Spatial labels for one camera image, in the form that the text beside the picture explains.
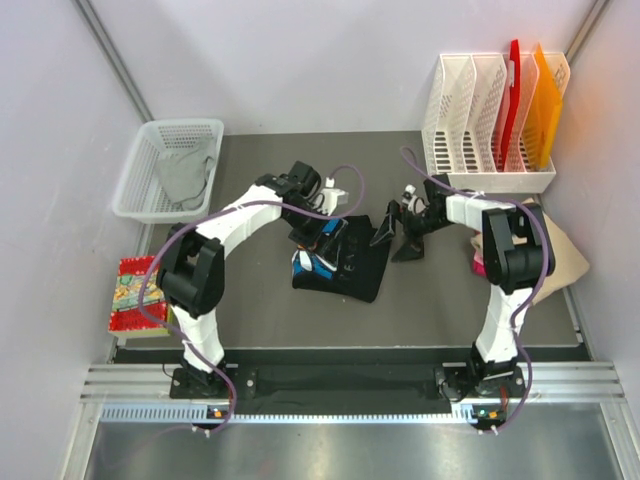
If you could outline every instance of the white plastic basket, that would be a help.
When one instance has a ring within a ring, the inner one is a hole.
[[[112,205],[114,213],[143,223],[191,222],[206,216],[223,131],[222,122],[210,118],[145,123],[138,131],[118,183]],[[215,142],[215,156],[207,178],[204,200],[195,210],[183,210],[172,204],[162,189],[156,164],[163,152],[190,150],[203,138],[211,138]]]

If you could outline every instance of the cable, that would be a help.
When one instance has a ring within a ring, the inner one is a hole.
[[[301,215],[306,215],[308,217],[316,218],[316,219],[320,219],[320,220],[333,220],[333,219],[343,218],[343,217],[347,217],[347,216],[351,215],[353,212],[355,212],[360,207],[360,204],[362,203],[362,200],[364,199],[364,195],[365,195],[365,192],[366,192],[366,186],[365,186],[365,181],[364,181],[364,177],[362,176],[362,173],[360,172],[360,170],[358,170],[357,167],[355,167],[353,165],[341,165],[341,166],[337,167],[336,169],[333,170],[333,172],[331,172],[329,178],[333,178],[333,176],[335,175],[336,172],[338,172],[340,170],[343,170],[343,169],[349,169],[349,170],[354,171],[356,173],[356,175],[358,175],[358,178],[360,180],[360,195],[358,196],[358,200],[355,203],[355,205],[345,213],[342,213],[340,215],[321,215],[321,214],[318,214],[318,213],[307,212],[306,210],[303,210],[303,209],[298,208],[298,207],[294,207],[293,205],[287,205],[287,204],[282,203],[282,202],[276,202],[276,201],[272,201],[272,200],[254,200],[254,201],[251,201],[251,202],[244,203],[242,205],[238,205],[238,206],[229,208],[227,210],[220,210],[220,211],[215,212],[215,213],[213,213],[211,215],[208,215],[207,217],[205,217],[203,219],[200,219],[200,220],[197,220],[195,222],[189,223],[188,225],[185,225],[180,230],[178,230],[175,234],[173,234],[171,236],[171,238],[169,238],[169,240],[167,240],[167,242],[162,246],[162,248],[160,248],[160,251],[157,253],[155,258],[151,262],[151,265],[149,266],[149,269],[147,270],[147,273],[145,274],[144,279],[142,280],[142,286],[140,288],[140,293],[138,294],[138,310],[140,310],[140,313],[142,313],[142,315],[144,315],[147,319],[149,319],[153,323],[156,323],[158,325],[163,326],[164,328],[170,330],[175,335],[177,335],[179,338],[181,338],[183,343],[185,343],[185,345],[193,352],[193,354],[200,361],[202,361],[207,367],[211,368],[212,371],[216,373],[216,375],[218,375],[220,378],[222,378],[222,380],[224,380],[224,382],[229,387],[229,391],[231,392],[231,401],[230,401],[230,405],[229,405],[229,412],[225,416],[225,418],[222,421],[222,423],[220,425],[218,425],[215,429],[213,429],[211,431],[211,433],[218,432],[218,431],[222,430],[223,428],[225,428],[226,425],[229,423],[229,420],[233,416],[233,413],[234,413],[235,407],[236,407],[237,396],[238,396],[237,392],[236,392],[236,388],[233,385],[233,382],[231,381],[231,379],[222,370],[220,370],[216,365],[214,365],[209,360],[207,360],[204,357],[204,355],[202,355],[202,353],[200,353],[200,351],[198,351],[198,349],[196,349],[193,346],[193,344],[189,340],[189,337],[187,337],[186,334],[184,334],[175,325],[167,323],[167,322],[163,321],[162,319],[153,316],[144,307],[144,304],[143,304],[143,302],[144,302],[144,293],[145,293],[145,291],[147,289],[147,285],[149,284],[149,280],[151,279],[151,275],[153,274],[155,269],[158,267],[158,265],[160,264],[160,260],[162,260],[162,257],[167,253],[169,248],[180,237],[182,237],[184,234],[186,234],[187,232],[195,229],[198,225],[200,225],[202,223],[208,222],[209,220],[213,220],[213,219],[216,219],[216,218],[223,217],[225,215],[229,215],[229,214],[231,214],[231,213],[233,213],[233,212],[235,212],[235,211],[237,211],[237,210],[239,210],[241,208],[254,207],[254,206],[257,206],[257,205],[273,205],[273,206],[276,206],[276,207],[284,208],[286,210],[290,210],[290,211],[295,212],[295,213],[299,213]]]
[[[480,197],[483,197],[483,198],[487,198],[489,200],[495,200],[497,202],[502,202],[502,203],[509,203],[509,204],[515,206],[516,208],[521,210],[527,217],[529,217],[529,220],[531,221],[531,223],[533,224],[534,228],[538,232],[538,235],[540,235],[540,238],[542,239],[542,269],[540,271],[540,277],[538,278],[538,281],[537,281],[536,285],[533,287],[533,290],[531,291],[531,294],[522,303],[522,305],[520,305],[518,308],[516,308],[516,310],[513,312],[513,314],[511,315],[511,318],[509,320],[509,323],[511,324],[511,328],[513,329],[513,340],[514,340],[514,343],[516,344],[516,349],[518,350],[520,355],[522,355],[522,358],[524,359],[524,361],[527,364],[527,374],[528,374],[528,376],[527,376],[527,385],[526,385],[526,387],[524,389],[524,393],[522,394],[522,398],[520,399],[520,402],[518,403],[518,405],[516,405],[516,408],[513,410],[513,413],[505,420],[505,422],[502,425],[500,425],[499,427],[497,427],[497,429],[495,430],[496,433],[497,432],[502,432],[509,425],[511,425],[513,423],[513,421],[520,415],[520,413],[522,412],[522,408],[524,407],[524,404],[527,401],[527,398],[529,397],[529,394],[531,393],[531,387],[533,386],[533,365],[531,363],[531,357],[529,356],[529,354],[525,350],[524,345],[522,344],[522,341],[520,340],[520,336],[516,333],[516,331],[517,331],[516,318],[520,314],[520,312],[522,312],[525,308],[527,308],[529,305],[531,305],[531,303],[533,302],[533,299],[535,298],[535,296],[538,294],[538,292],[542,288],[542,284],[544,283],[544,280],[547,277],[547,273],[548,273],[548,270],[549,270],[549,244],[548,244],[547,236],[545,235],[544,229],[542,228],[542,225],[540,224],[538,219],[535,217],[535,215],[531,212],[531,210],[529,210],[522,203],[520,203],[520,202],[518,202],[516,200],[503,200],[503,199],[498,199],[498,198],[494,199],[494,198],[491,198],[490,196],[487,196],[484,193],[480,193],[480,192],[465,192],[463,190],[458,190],[457,188],[451,187],[451,186],[447,185],[446,183],[443,183],[440,180],[432,177],[427,172],[423,171],[420,167],[418,167],[418,160],[417,160],[416,154],[410,147],[407,147],[407,146],[401,147],[400,148],[400,155],[402,156],[404,161],[407,162],[409,164],[409,166],[411,168],[413,168],[416,172],[418,172],[424,178],[429,180],[431,183],[434,183],[435,185],[437,185],[438,187],[440,187],[440,188],[442,188],[444,190],[448,190],[449,192],[452,192],[452,193],[455,193],[455,194],[458,194],[458,195],[462,195],[462,196],[468,197],[468,198],[480,196]]]

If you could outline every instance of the metal floor panel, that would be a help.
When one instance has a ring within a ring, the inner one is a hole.
[[[622,478],[599,405],[528,406],[497,438],[466,425],[232,425],[209,440],[174,430],[105,466],[166,428],[101,423],[85,478]]]

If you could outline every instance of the white wall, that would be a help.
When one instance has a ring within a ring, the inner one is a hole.
[[[595,353],[640,424],[640,4],[616,0],[571,72],[545,205],[591,262],[575,285]]]
[[[157,118],[416,130],[440,53],[564,50],[591,0],[94,0]]]
[[[4,2],[0,21],[0,478],[39,480],[137,241],[109,202],[139,121],[70,1]]]

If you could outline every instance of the red book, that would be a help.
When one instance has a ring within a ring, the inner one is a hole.
[[[123,258],[120,260],[116,290],[113,295],[109,332],[119,338],[163,337],[169,332],[152,322],[138,310],[138,294],[153,256]],[[144,305],[154,317],[169,322],[170,311],[162,290],[155,283],[157,269],[153,272],[144,295]]]

